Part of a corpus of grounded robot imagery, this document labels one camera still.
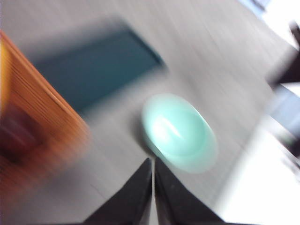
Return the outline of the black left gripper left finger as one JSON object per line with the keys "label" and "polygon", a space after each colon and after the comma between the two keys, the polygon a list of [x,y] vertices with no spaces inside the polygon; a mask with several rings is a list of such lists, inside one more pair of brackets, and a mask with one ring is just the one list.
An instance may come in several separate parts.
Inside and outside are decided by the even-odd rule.
{"label": "black left gripper left finger", "polygon": [[123,187],[93,212],[84,225],[137,225],[152,195],[151,160],[145,159]]}

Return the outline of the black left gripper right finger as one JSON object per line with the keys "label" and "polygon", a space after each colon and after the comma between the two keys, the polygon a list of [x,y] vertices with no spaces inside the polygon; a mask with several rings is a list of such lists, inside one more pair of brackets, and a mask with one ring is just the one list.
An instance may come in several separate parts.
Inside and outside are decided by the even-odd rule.
{"label": "black left gripper right finger", "polygon": [[223,220],[196,198],[161,159],[155,160],[155,197],[159,219],[171,225],[221,225]]}

